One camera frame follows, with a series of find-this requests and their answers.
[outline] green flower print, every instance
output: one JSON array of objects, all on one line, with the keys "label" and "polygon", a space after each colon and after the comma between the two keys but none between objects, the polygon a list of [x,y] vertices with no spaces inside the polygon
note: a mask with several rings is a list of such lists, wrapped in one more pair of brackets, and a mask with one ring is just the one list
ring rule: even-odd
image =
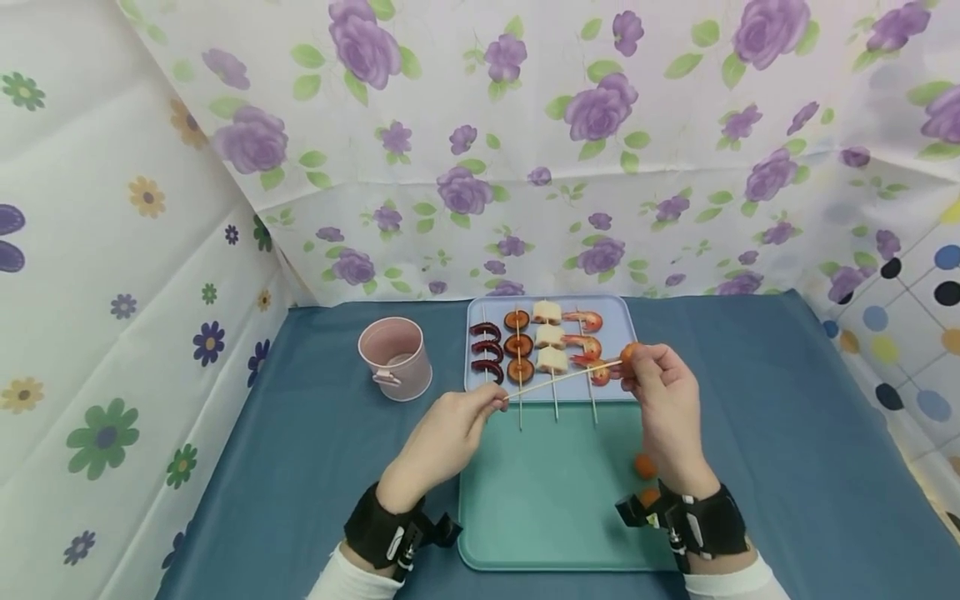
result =
[{"label": "green flower print", "polygon": [[197,448],[187,444],[183,449],[174,452],[174,461],[167,465],[167,485],[179,490],[180,486],[190,481],[190,471],[197,465]]},{"label": "green flower print", "polygon": [[114,398],[106,411],[103,406],[86,409],[88,427],[74,429],[66,438],[66,447],[80,450],[70,459],[67,470],[79,473],[86,468],[86,478],[95,481],[107,465],[120,467],[127,458],[124,446],[140,438],[139,430],[131,428],[138,414],[135,408],[124,411],[122,398]]},{"label": "green flower print", "polygon": [[15,106],[24,107],[30,112],[38,108],[46,108],[41,99],[46,98],[47,95],[36,88],[34,80],[19,73],[4,75],[2,79],[4,83],[3,93],[10,96]]}]

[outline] black polka dot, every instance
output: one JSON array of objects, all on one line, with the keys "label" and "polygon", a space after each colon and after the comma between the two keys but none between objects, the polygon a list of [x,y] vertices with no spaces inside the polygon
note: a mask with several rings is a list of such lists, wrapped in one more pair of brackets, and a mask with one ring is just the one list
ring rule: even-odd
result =
[{"label": "black polka dot", "polygon": [[881,383],[876,386],[875,394],[876,400],[883,408],[889,411],[903,410],[903,400],[900,399],[900,394],[889,383]]},{"label": "black polka dot", "polygon": [[944,281],[933,291],[933,298],[943,306],[953,306],[960,303],[960,283]]},{"label": "black polka dot", "polygon": [[880,276],[884,279],[893,279],[900,274],[902,268],[903,265],[900,263],[900,259],[893,258],[880,269]]}]

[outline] dark red food piece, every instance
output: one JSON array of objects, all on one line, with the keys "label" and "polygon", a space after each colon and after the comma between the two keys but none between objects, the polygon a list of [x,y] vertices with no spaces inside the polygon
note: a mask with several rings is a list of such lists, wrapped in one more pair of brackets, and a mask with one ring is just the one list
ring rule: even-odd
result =
[{"label": "dark red food piece", "polygon": [[503,383],[503,369],[501,369],[500,366],[492,360],[475,360],[470,363],[470,368],[477,372],[486,371],[492,373],[493,378],[496,381],[496,385]]},{"label": "dark red food piece", "polygon": [[500,338],[503,336],[500,334],[500,327],[495,324],[484,321],[483,323],[478,323],[470,328],[470,335],[491,335],[495,342],[499,342]]},{"label": "dark red food piece", "polygon": [[476,352],[477,354],[483,354],[484,352],[489,352],[494,356],[496,362],[503,360],[503,350],[500,348],[500,345],[494,340],[480,340],[479,342],[474,342],[470,344],[470,349]]}]

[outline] green leaf print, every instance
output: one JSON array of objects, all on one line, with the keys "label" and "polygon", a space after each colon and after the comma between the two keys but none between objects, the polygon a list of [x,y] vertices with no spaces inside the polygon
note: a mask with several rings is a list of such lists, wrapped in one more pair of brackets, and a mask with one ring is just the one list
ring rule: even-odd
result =
[{"label": "green leaf print", "polygon": [[680,79],[689,75],[693,69],[697,68],[700,61],[704,59],[702,54],[684,54],[676,57],[663,72],[663,77],[667,79]]}]

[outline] fabric wall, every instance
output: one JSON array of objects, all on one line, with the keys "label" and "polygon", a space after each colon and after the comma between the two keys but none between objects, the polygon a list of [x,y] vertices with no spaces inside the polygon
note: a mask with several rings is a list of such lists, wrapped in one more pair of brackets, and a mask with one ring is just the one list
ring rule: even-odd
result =
[{"label": "fabric wall", "polygon": [[0,2],[0,598],[153,597],[287,307],[116,6]]}]

